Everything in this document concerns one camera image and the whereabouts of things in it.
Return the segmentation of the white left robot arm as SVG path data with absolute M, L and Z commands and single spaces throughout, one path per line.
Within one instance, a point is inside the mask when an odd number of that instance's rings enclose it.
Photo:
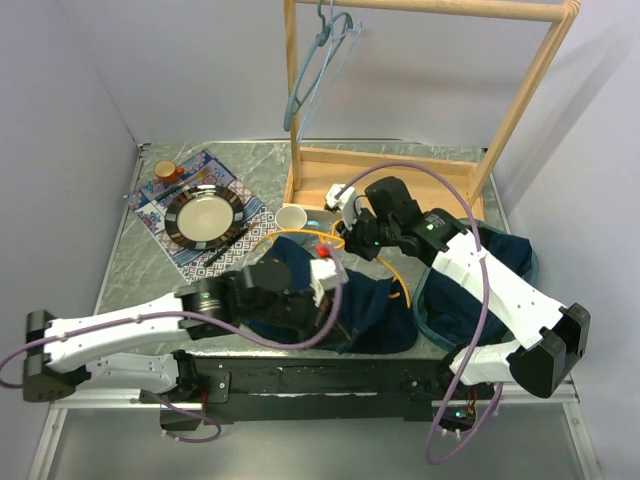
M 140 389 L 188 401 L 203 383 L 192 355 L 179 350 L 145 356 L 133 353 L 133 348 L 228 334 L 249 337 L 241 328 L 252 322 L 293 332 L 290 344 L 251 337 L 269 348 L 301 350 L 328 341 L 341 343 L 347 334 L 338 314 L 348 275 L 331 259 L 313 259 L 309 267 L 309 284 L 301 291 L 293 289 L 288 266 L 268 258 L 105 314 L 63 319 L 46 310 L 31 312 L 22 397 L 31 403 L 53 402 L 85 385 Z

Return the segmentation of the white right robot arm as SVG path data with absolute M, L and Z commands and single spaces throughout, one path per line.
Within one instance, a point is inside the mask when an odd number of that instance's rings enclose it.
M 463 348 L 438 378 L 440 391 L 460 398 L 472 385 L 515 382 L 528 393 L 550 397 L 586 351 L 589 311 L 565 306 L 511 271 L 485 247 L 477 246 L 470 227 L 447 211 L 422 211 L 405 183 L 393 176 L 370 184 L 369 202 L 351 186 L 326 196 L 343 217 L 345 248 L 364 259 L 383 247 L 397 247 L 461 287 L 513 334 L 510 342 Z

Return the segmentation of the dark denim skirt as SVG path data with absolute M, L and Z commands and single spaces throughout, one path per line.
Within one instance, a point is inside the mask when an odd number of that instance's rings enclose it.
M 278 238 L 263 257 L 277 259 L 288 267 L 294 291 L 310 286 L 313 256 L 294 241 Z M 372 279 L 352 269 L 346 274 L 348 282 L 343 286 L 338 324 L 348 338 L 326 337 L 317 347 L 341 354 L 368 355 L 393 354 L 411 348 L 418 332 L 399 283 L 390 278 Z

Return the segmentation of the yellow plastic hanger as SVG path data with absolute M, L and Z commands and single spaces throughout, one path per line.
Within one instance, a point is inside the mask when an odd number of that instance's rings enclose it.
M 317 231 L 317 230 L 309 230 L 309 229 L 280 229 L 280 230 L 276 230 L 274 232 L 268 233 L 265 236 L 263 236 L 258 241 L 258 243 L 254 247 L 254 249 L 257 249 L 262 243 L 264 243 L 267 240 L 269 240 L 271 243 L 274 243 L 277 237 L 284 236 L 285 234 L 293 234 L 293 235 L 306 234 L 306 235 L 310 235 L 311 237 L 315 237 L 316 239 L 318 239 L 321 243 L 328 244 L 329 246 L 334 247 L 337 250 L 344 249 L 345 248 L 345 240 L 336 235 L 336 233 L 337 233 L 337 230 L 336 230 L 337 224 L 338 224 L 338 222 L 335 222 L 333 224 L 333 226 L 332 226 L 332 230 L 330 230 L 329 232 L 323 232 L 323 231 Z M 392 274 L 392 281 L 393 282 L 397 282 L 400 285 L 402 293 L 404 295 L 406 306 L 410 307 L 411 306 L 411 295 L 409 294 L 407 282 L 404 280 L 402 275 L 386 260 L 377 257 L 376 261 L 379 264 L 381 264 L 382 266 L 384 266 Z

